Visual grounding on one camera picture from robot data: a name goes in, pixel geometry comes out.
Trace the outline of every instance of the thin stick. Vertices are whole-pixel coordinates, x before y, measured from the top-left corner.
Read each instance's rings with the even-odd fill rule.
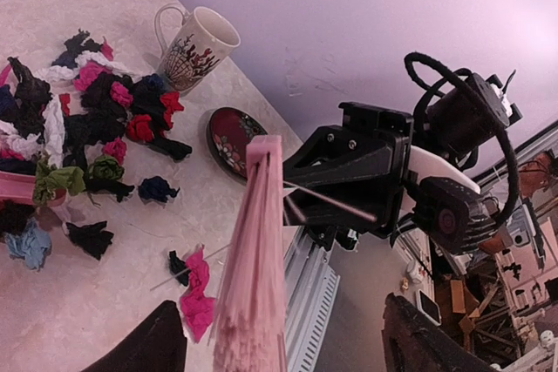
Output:
[[[228,243],[226,246],[221,247],[219,250],[215,250],[214,252],[212,252],[209,256],[206,256],[203,258],[203,260],[207,261],[209,258],[215,256],[216,254],[222,252],[223,250],[225,250],[227,247],[230,247],[230,243]],[[167,282],[171,281],[174,278],[179,277],[181,274],[185,274],[188,270],[190,270],[188,267],[184,270],[180,270],[179,273],[174,274],[173,276],[171,276],[170,278],[162,281],[159,285],[155,285],[154,287],[152,287],[151,289],[149,289],[149,292],[154,291],[155,289],[157,289],[158,287],[161,287],[163,285],[165,285]]]
[[[287,180],[284,180],[283,183],[287,186],[290,186],[290,187],[297,187],[301,191],[306,192],[308,195],[315,196],[315,197],[317,197],[321,200],[324,200],[325,202],[327,202],[331,205],[335,205],[338,208],[341,208],[341,209],[347,211],[348,213],[352,213],[352,214],[354,214],[358,217],[364,218],[365,220],[368,220],[368,221],[371,221],[371,222],[376,222],[378,220],[378,217],[376,215],[374,215],[373,213],[367,213],[367,212],[362,211],[362,210],[360,210],[358,208],[355,208],[353,206],[344,204],[343,202],[339,202],[338,200],[334,200],[334,199],[330,198],[329,196],[322,195],[321,193],[318,193],[318,192],[314,192],[311,189],[307,189],[306,187],[295,185],[294,183],[290,183]]]

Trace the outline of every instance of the white countertop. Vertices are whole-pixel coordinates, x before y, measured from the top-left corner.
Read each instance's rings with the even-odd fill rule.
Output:
[[[63,42],[81,28],[95,40],[105,36],[114,48],[115,60],[149,74],[159,54],[153,16],[170,2],[176,0],[0,0],[0,58],[18,56],[32,71],[45,67],[62,52]],[[163,29],[169,39],[179,24],[180,18],[173,13],[164,16]],[[68,91],[67,86],[53,85],[53,90]],[[185,254],[204,243],[209,254],[228,244],[244,186],[229,178],[209,154],[204,130],[211,111],[228,105],[252,115],[269,133],[282,134],[285,157],[301,144],[230,59],[181,102],[186,110],[175,115],[169,138],[191,145],[192,156],[174,163],[127,141],[124,163],[127,184],[138,185],[144,178],[160,175],[172,187],[180,187],[174,202],[144,205],[137,192],[121,204],[109,195],[95,195],[100,208],[85,194],[72,199],[79,224],[108,220],[107,229],[115,234],[100,262],[73,246],[48,211],[40,221],[51,233],[53,248],[43,270],[28,270],[21,260],[11,260],[6,246],[0,245],[1,370],[85,368],[160,302],[177,301],[184,293],[176,281],[149,292],[169,276],[169,250]],[[216,295],[224,256],[209,262],[209,296]],[[188,338],[186,370],[210,371],[212,351],[208,333],[197,345]]]

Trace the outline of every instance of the pink cloth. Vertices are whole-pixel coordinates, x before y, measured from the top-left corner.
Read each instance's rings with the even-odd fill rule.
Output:
[[[111,87],[111,98],[114,102],[118,102],[125,108],[129,108],[133,102],[133,96],[125,88],[125,86],[119,82],[114,82]]]
[[[25,160],[24,156],[7,148],[0,150],[0,159]]]
[[[85,67],[82,67],[79,71],[79,78],[73,81],[73,85],[79,91],[86,91],[91,83],[97,79],[99,74],[102,72],[112,73],[110,69],[107,69],[101,64],[95,63],[94,61],[89,61]]]
[[[101,54],[103,54],[107,60],[109,61],[113,61],[114,60],[114,50],[112,49],[112,47],[106,42],[106,38],[103,37],[103,40],[105,41],[102,45],[101,45]]]
[[[8,80],[8,76],[10,75],[11,65],[6,65],[2,72],[0,72],[0,86],[4,86],[6,84],[6,80]]]
[[[124,163],[124,156],[126,156],[126,150],[127,150],[126,143],[118,138],[116,138],[111,143],[106,143],[105,146],[103,147],[103,153],[108,154],[109,156],[113,156],[121,166],[122,163]]]
[[[186,266],[191,270],[190,289],[181,296],[180,308],[198,343],[213,322],[215,305],[215,298],[204,294],[209,283],[209,265],[203,260],[203,247],[187,258]]]

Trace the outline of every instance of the printed design on mug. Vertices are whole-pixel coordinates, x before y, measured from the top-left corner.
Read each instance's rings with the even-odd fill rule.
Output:
[[[206,48],[203,54],[198,54],[195,44],[189,37],[177,39],[167,53],[163,70],[173,87],[185,91],[193,87],[200,79],[206,76],[216,65],[213,50]]]

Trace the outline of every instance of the pink tassel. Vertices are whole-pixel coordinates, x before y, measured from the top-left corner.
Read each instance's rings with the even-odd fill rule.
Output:
[[[248,184],[217,299],[215,372],[286,372],[280,136],[247,147]]]

